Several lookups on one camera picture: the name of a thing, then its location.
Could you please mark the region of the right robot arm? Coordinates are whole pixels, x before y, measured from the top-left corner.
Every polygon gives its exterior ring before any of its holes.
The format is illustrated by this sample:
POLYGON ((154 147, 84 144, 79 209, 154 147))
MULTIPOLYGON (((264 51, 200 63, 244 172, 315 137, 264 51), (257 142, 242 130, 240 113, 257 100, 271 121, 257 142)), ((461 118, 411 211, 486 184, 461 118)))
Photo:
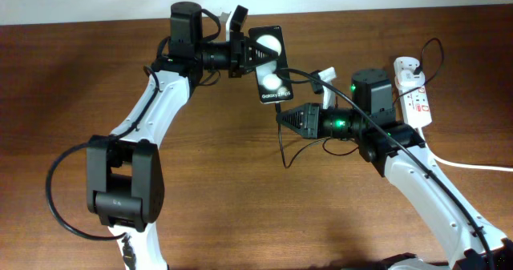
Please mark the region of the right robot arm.
POLYGON ((277 124, 313 143, 354 141, 360 156, 414 206, 442 245, 450 269, 510 269, 511 239, 465 199, 420 134, 396 119, 386 72, 354 73, 351 93, 344 98, 347 108, 305 103, 278 110, 277 124))

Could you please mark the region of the black smartphone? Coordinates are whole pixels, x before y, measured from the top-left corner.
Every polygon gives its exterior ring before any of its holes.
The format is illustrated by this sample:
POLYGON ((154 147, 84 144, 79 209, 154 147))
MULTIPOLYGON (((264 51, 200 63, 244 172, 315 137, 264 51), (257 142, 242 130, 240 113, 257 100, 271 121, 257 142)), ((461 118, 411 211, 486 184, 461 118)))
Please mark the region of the black smartphone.
POLYGON ((280 26, 251 28, 249 37, 278 53, 278 59, 256 67, 258 97, 263 104, 281 103, 293 99, 293 86, 276 75, 276 70, 288 66, 285 43, 280 26))

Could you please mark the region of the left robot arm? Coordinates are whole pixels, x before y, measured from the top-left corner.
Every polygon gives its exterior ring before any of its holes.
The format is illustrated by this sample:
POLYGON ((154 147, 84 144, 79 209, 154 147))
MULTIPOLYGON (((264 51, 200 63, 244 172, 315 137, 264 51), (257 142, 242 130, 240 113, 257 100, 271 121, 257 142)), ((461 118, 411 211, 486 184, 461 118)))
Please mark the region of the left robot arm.
POLYGON ((108 227, 126 269, 166 269, 156 221, 164 203, 159 148, 178 111, 197 87, 206 87, 205 71, 227 71, 239 78, 274 64, 284 47, 276 28, 240 29, 247 10, 238 6, 228 20, 228 37, 203 34, 202 17, 217 16, 195 2, 171 6, 171 33, 144 67, 148 85, 128 117, 108 136, 94 135, 87 149, 87 208, 108 227))

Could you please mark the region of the white power strip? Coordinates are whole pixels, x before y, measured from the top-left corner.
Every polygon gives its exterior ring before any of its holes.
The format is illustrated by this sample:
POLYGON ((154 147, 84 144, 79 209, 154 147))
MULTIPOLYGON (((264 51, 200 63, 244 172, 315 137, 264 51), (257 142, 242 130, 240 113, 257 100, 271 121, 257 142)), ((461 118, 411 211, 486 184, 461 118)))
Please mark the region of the white power strip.
MULTIPOLYGON (((413 57, 399 57, 394 61, 395 76, 399 71, 415 71, 420 62, 413 57)), ((426 88, 415 87, 411 89, 398 89, 402 117, 405 123, 413 128, 423 128, 432 122, 430 106, 426 95, 426 88)))

